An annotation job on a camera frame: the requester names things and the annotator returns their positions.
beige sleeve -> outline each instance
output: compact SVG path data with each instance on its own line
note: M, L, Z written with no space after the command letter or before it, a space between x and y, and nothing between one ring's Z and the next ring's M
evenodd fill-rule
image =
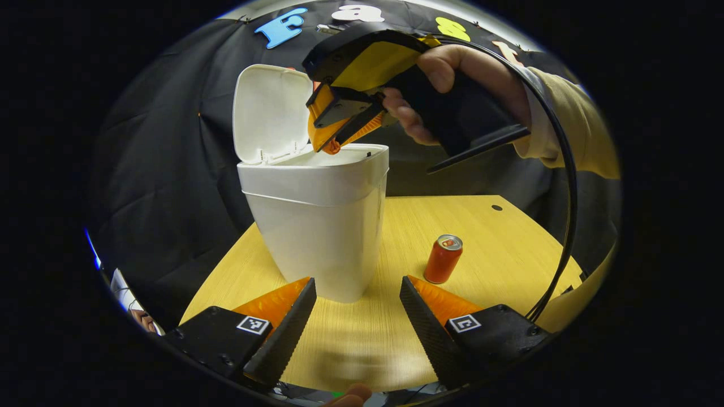
M603 117L583 89L560 76L551 75L536 68L527 69L540 79L546 99L568 136L576 169L595 172L604 178L619 178L620 170L613 140L609 136ZM525 143L536 139L536 135L532 134L530 138L514 143L515 148L520 154L522 151L528 150ZM563 156L561 156L560 150L546 155L537 157L546 167L563 167Z

soda can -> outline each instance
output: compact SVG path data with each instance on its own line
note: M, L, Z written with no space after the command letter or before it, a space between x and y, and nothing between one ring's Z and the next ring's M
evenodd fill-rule
M442 235L432 243L432 252L425 268L425 280L442 284L450 278L463 254L463 241L455 235Z

yellow table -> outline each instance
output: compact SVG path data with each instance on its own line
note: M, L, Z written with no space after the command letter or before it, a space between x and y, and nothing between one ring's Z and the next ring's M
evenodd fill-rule
M498 205L502 211L492 208ZM317 298L281 380L341 392L353 382L373 391L435 382L399 299L402 277L422 278L434 240L450 233L463 255L440 287L482 307L505 303L525 314L550 284L561 245L500 196L387 198L375 278L352 304ZM571 259L554 294L581 284ZM233 309L286 284L256 224L229 250L189 304L181 322L209 306Z

hand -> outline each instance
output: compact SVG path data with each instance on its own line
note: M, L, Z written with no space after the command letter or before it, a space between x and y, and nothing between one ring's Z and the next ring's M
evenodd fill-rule
M460 70L497 97L522 125L530 127L531 112L524 84L492 56L467 46L437 46L422 54L417 65L440 93L453 88L455 71ZM386 88L383 92L382 106L397 117L410 137L425 146L439 144L398 89Z
M347 392L340 397L330 400L323 406L332 407L362 407L364 402L372 397L372 390L369 387L356 383L351 385Z

